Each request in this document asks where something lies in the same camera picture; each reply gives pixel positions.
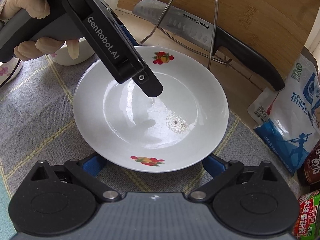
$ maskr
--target white bowl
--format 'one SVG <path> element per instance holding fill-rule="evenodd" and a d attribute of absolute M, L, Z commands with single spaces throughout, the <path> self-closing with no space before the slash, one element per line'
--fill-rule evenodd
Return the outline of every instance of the white bowl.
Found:
<path fill-rule="evenodd" d="M 150 46 L 136 50 L 162 83 L 163 93 L 148 98 L 132 80 L 118 84 L 98 60 L 74 95 L 81 135 L 97 153 L 135 171 L 176 171 L 198 163 L 218 146 L 227 128 L 221 85 L 184 54 Z M 166 53 L 161 65 L 153 58 L 159 52 Z"/>
<path fill-rule="evenodd" d="M 13 69 L 18 63 L 18 58 L 12 58 L 9 62 L 7 63 L 2 63 L 0 62 L 0 85 L 10 76 L 12 73 Z M 19 66 L 17 67 L 16 71 L 14 74 L 11 76 L 11 78 L 7 81 L 10 82 L 12 79 L 14 79 L 20 72 L 21 68 L 23 66 L 23 61 L 19 63 Z"/>
<path fill-rule="evenodd" d="M 84 62 L 94 54 L 94 50 L 91 48 L 85 38 L 79 40 L 79 57 L 72 59 L 68 53 L 68 47 L 66 43 L 55 53 L 52 54 L 53 60 L 63 66 L 73 66 Z"/>

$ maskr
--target gloved hand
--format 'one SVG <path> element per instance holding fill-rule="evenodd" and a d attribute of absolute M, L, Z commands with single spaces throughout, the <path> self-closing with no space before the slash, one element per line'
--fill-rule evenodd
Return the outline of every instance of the gloved hand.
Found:
<path fill-rule="evenodd" d="M 50 14 L 47 0 L 7 0 L 0 15 L 0 20 L 9 20 L 21 8 L 25 9 L 31 17 L 42 19 Z M 24 41 L 14 48 L 15 55 L 22 61 L 28 61 L 53 54 L 60 49 L 65 41 L 56 41 L 51 38 L 40 38 L 37 42 Z M 79 39 L 67 40 L 68 52 L 72 59 L 79 56 Z"/>

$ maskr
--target plaid tablecloth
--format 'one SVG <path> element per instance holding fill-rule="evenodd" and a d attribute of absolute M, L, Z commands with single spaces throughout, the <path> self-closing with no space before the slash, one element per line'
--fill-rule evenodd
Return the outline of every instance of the plaid tablecloth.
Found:
<path fill-rule="evenodd" d="M 94 152 L 76 127 L 72 107 L 79 79 L 97 59 L 94 55 L 79 65 L 67 67 L 44 56 L 26 62 L 19 75 L 0 89 L 0 239 L 8 240 L 15 233 L 7 212 L 8 203 L 36 161 L 44 159 L 51 165 L 60 165 L 70 158 L 83 159 Z M 245 165 L 271 160 L 298 194 L 297 182 L 231 111 L 227 132 L 214 153 Z M 135 172 L 109 163 L 98 178 L 121 193 L 189 193 L 211 179 L 201 163 L 163 174 Z"/>

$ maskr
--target pink floral bowl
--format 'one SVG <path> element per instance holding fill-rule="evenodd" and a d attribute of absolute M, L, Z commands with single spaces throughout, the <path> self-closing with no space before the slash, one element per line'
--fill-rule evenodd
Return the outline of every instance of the pink floral bowl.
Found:
<path fill-rule="evenodd" d="M 14 70 L 17 63 L 18 63 L 17 58 L 12 58 L 7 63 L 0 62 L 0 84 L 2 84 L 10 76 L 10 74 Z M 11 78 L 7 82 L 10 82 L 12 79 L 14 79 L 18 75 L 22 66 L 23 66 L 23 62 L 21 61 L 18 68 L 14 72 L 14 74 L 11 76 Z"/>

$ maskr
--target fruit decoration on plate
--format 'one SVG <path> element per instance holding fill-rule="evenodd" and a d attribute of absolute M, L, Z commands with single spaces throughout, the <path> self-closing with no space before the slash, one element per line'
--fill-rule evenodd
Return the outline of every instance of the fruit decoration on plate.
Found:
<path fill-rule="evenodd" d="M 163 64 L 168 63 L 170 60 L 174 60 L 174 56 L 170 55 L 169 53 L 165 53 L 163 51 L 155 52 L 155 56 L 153 57 L 154 64 Z"/>
<path fill-rule="evenodd" d="M 136 157 L 136 156 L 131 156 L 131 159 L 135 160 L 138 163 L 148 165 L 148 166 L 159 166 L 159 164 L 163 164 L 164 160 L 156 159 L 156 158 L 147 158 L 147 157 Z"/>

